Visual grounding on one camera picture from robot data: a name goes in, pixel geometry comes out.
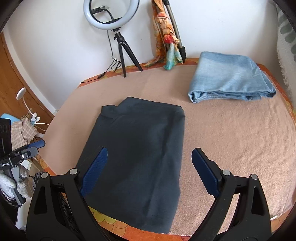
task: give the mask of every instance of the white lamp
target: white lamp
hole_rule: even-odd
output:
[[[100,23],[92,16],[90,6],[91,0],[84,0],[83,10],[86,19],[88,20],[88,22],[90,22],[91,25],[102,30],[112,30],[122,27],[129,20],[132,19],[132,17],[135,15],[138,9],[139,2],[140,0],[131,0],[126,14],[122,18],[113,23]]]
[[[18,94],[17,94],[17,100],[20,100],[20,99],[22,99],[23,101],[24,101],[24,104],[25,104],[25,106],[26,106],[26,108],[28,109],[28,111],[31,113],[31,115],[32,115],[32,119],[31,119],[31,122],[32,123],[36,123],[36,122],[38,122],[39,120],[40,120],[40,117],[37,117],[37,113],[32,113],[32,111],[29,109],[29,107],[27,106],[27,103],[26,103],[26,101],[25,101],[25,99],[24,99],[24,94],[26,93],[26,88],[24,87],[24,88],[21,88],[21,90],[18,92]]]
[[[31,115],[34,115],[32,112],[31,112],[31,110],[29,109],[29,107],[27,106],[27,103],[26,103],[26,101],[25,101],[25,99],[24,99],[24,94],[26,93],[26,88],[24,87],[24,88],[21,88],[21,90],[18,92],[18,94],[17,94],[17,100],[20,100],[21,98],[22,98],[22,100],[24,101],[24,104],[25,104],[25,106],[27,107],[27,109],[28,109],[28,111],[31,113]]]

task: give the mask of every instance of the folded dark gray cloth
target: folded dark gray cloth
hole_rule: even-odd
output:
[[[135,228],[168,233],[180,195],[184,120],[180,106],[133,97],[103,106],[77,164],[107,148],[87,204]]]

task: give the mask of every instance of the pillow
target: pillow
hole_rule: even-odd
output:
[[[277,53],[284,76],[284,82],[291,93],[291,101],[296,105],[296,32],[283,11],[276,6],[279,18]]]

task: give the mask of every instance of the metal screw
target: metal screw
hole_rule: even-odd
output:
[[[252,174],[251,175],[251,178],[254,179],[254,180],[257,180],[258,179],[258,176],[256,174]]]
[[[230,171],[229,171],[229,170],[223,170],[222,173],[223,173],[225,176],[229,176],[229,175],[230,175]]]
[[[75,169],[75,168],[73,168],[73,169],[70,170],[70,174],[71,174],[71,175],[75,175],[77,172],[78,172],[78,171],[77,171],[77,169]]]
[[[47,172],[44,172],[44,173],[42,173],[42,175],[41,175],[42,178],[47,178],[47,176],[48,176],[48,173],[47,173]]]

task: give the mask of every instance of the bed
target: bed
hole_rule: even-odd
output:
[[[256,173],[271,218],[291,209],[296,187],[296,131],[295,116],[286,94],[271,73],[259,65],[277,88],[273,99],[210,100],[193,104],[187,91],[197,62],[198,59],[188,60],[169,72],[161,64],[144,72],[133,72],[135,68],[130,67],[131,73],[125,79],[117,71],[99,81],[82,83],[64,103],[44,136],[46,147],[40,150],[40,155],[50,171],[59,175],[75,167],[101,106],[118,105],[132,96],[180,105],[185,111],[181,196],[170,230],[175,238],[192,235],[214,200],[192,166],[191,152],[196,147],[201,147],[222,169],[229,169],[235,175],[247,177]],[[236,201],[237,197],[221,231],[227,229]],[[147,238],[149,234],[96,210],[92,212],[101,226],[126,239],[133,240],[140,234]]]

